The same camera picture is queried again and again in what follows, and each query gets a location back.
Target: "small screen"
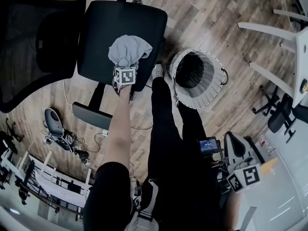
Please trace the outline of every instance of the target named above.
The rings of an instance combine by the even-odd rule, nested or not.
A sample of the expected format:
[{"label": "small screen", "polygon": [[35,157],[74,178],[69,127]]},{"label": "small screen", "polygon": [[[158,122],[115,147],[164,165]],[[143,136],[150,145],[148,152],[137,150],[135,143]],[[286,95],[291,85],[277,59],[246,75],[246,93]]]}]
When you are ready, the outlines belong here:
[{"label": "small screen", "polygon": [[212,154],[218,153],[219,148],[216,139],[208,139],[206,141],[200,141],[201,153]]}]

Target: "white sneaker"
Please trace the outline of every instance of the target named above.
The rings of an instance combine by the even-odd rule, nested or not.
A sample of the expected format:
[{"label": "white sneaker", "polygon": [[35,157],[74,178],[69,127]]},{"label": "white sneaker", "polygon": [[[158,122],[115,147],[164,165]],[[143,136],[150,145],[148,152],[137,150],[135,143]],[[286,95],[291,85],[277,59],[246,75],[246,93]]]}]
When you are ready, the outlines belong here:
[{"label": "white sneaker", "polygon": [[157,77],[164,77],[164,69],[161,63],[156,64],[155,67],[152,70],[152,77],[153,79]]}]

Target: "wooden floor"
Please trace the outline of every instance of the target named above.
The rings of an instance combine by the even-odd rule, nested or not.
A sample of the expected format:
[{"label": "wooden floor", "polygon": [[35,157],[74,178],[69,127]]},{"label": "wooden floor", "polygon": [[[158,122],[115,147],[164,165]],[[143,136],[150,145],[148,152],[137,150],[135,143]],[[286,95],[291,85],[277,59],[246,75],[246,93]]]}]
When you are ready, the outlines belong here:
[{"label": "wooden floor", "polygon": [[[250,69],[248,63],[255,61],[292,85],[294,55],[281,50],[279,38],[239,29],[237,23],[254,22],[292,30],[287,17],[272,13],[273,9],[286,9],[283,0],[143,0],[143,3],[160,8],[168,14],[165,34],[167,44],[161,56],[164,61],[186,47],[201,49],[214,54],[229,73],[228,84],[207,108],[200,110],[207,135],[223,140],[227,131],[253,138],[264,133],[267,118],[261,114],[254,115],[251,109],[260,107],[261,93],[258,87],[260,84],[265,85],[267,80]],[[286,5],[288,10],[292,9],[291,0],[286,0]],[[77,72],[72,79],[65,80],[65,84],[69,102],[77,101],[85,105],[89,104],[97,85],[79,76]],[[152,124],[150,100],[150,88],[145,87],[142,92],[136,93],[131,105],[132,126],[146,128]],[[112,114],[116,103],[117,96],[108,87],[101,110]],[[6,130],[6,117],[16,122],[17,131],[25,135],[22,143],[15,143],[20,155],[29,150],[44,159],[48,151],[52,150],[50,162],[53,166],[74,177],[85,179],[88,167],[80,163],[78,156],[56,145],[43,145],[44,135],[41,130],[45,130],[42,122],[47,107],[57,108],[64,127],[79,138],[84,138],[88,149],[98,150],[94,135],[100,129],[74,117],[71,106],[65,101],[61,81],[36,91],[9,114],[0,114],[0,127]],[[181,131],[182,121],[175,106],[174,118]],[[134,164],[135,176],[142,181],[147,174],[151,129],[132,129],[131,134],[131,162]],[[94,172],[102,163],[107,143],[107,139],[101,135],[96,136],[96,139],[101,150],[90,153],[90,167]]]}]

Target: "black shirt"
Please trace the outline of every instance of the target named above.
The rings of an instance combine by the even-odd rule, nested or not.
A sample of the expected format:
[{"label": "black shirt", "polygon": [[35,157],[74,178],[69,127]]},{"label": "black shirt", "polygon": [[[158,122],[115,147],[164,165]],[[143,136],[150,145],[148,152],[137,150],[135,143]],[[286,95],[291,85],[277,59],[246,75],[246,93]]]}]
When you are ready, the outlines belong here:
[{"label": "black shirt", "polygon": [[[152,189],[146,182],[141,208],[147,207],[152,196]],[[206,189],[210,186],[190,182],[181,176],[174,176],[170,181],[157,185],[159,190],[153,217],[158,221],[160,231],[178,228],[223,230],[221,210],[214,201],[215,193]],[[102,165],[83,209],[84,230],[123,231],[130,222],[131,209],[128,169],[115,162]]]}]

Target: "gray cloth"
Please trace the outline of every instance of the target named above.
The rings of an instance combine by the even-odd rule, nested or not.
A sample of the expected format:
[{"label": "gray cloth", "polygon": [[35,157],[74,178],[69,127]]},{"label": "gray cloth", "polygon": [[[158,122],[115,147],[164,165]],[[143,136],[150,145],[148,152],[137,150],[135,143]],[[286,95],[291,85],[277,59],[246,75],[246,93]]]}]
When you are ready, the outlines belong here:
[{"label": "gray cloth", "polygon": [[108,57],[116,65],[123,67],[137,66],[138,60],[147,58],[152,46],[138,36],[123,35],[109,47]]}]

